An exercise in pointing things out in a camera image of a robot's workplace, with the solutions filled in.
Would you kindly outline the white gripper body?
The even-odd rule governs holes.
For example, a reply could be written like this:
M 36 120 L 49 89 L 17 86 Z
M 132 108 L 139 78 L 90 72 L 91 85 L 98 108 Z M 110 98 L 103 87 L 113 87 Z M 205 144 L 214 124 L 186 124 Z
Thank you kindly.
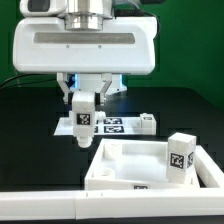
M 13 65 L 24 73 L 149 74 L 153 17 L 116 16 L 116 0 L 20 0 Z

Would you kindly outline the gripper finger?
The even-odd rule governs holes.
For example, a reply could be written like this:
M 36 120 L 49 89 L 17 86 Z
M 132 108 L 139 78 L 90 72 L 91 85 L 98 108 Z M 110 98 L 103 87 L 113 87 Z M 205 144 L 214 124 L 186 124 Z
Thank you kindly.
M 64 103 L 70 104 L 73 96 L 71 86 L 74 84 L 74 76 L 69 73 L 58 73 L 57 83 L 64 94 L 63 97 Z
M 95 94 L 95 104 L 96 105 L 104 104 L 105 94 L 112 84 L 112 74 L 111 73 L 103 73 L 101 75 L 101 80 L 103 82 L 103 86 L 102 86 L 100 92 Z

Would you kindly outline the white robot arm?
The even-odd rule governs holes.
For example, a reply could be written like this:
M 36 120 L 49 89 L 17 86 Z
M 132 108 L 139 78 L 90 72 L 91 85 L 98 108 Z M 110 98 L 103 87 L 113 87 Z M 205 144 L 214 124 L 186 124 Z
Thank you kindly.
M 159 21 L 139 0 L 20 0 L 24 18 L 13 42 L 13 65 L 55 74 L 66 96 L 92 92 L 95 102 L 122 91 L 123 75 L 155 68 Z

